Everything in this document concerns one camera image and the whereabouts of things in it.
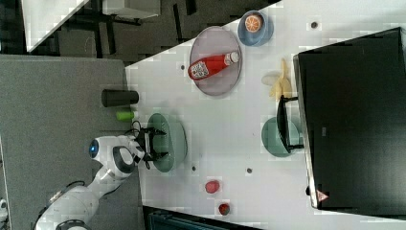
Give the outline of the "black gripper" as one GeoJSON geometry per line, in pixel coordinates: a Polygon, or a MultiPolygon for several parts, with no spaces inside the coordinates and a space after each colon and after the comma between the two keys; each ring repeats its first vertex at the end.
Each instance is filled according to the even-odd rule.
{"type": "Polygon", "coordinates": [[[165,157],[168,155],[167,152],[154,152],[153,147],[152,147],[152,138],[153,135],[166,135],[166,133],[163,130],[160,130],[155,127],[147,127],[147,128],[142,128],[139,131],[139,134],[136,138],[136,142],[140,145],[142,148],[143,152],[145,153],[144,160],[145,161],[158,161],[161,158],[165,157]]]}

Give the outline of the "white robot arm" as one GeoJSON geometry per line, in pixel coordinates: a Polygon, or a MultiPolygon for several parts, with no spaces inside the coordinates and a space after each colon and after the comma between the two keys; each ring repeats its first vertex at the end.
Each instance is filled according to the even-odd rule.
{"type": "Polygon", "coordinates": [[[89,147],[90,157],[101,163],[93,181],[56,193],[35,221],[33,230],[91,230],[88,225],[97,213],[100,199],[115,192],[141,161],[166,156],[156,152],[153,139],[167,133],[154,127],[142,128],[137,135],[102,136],[89,147]]]}

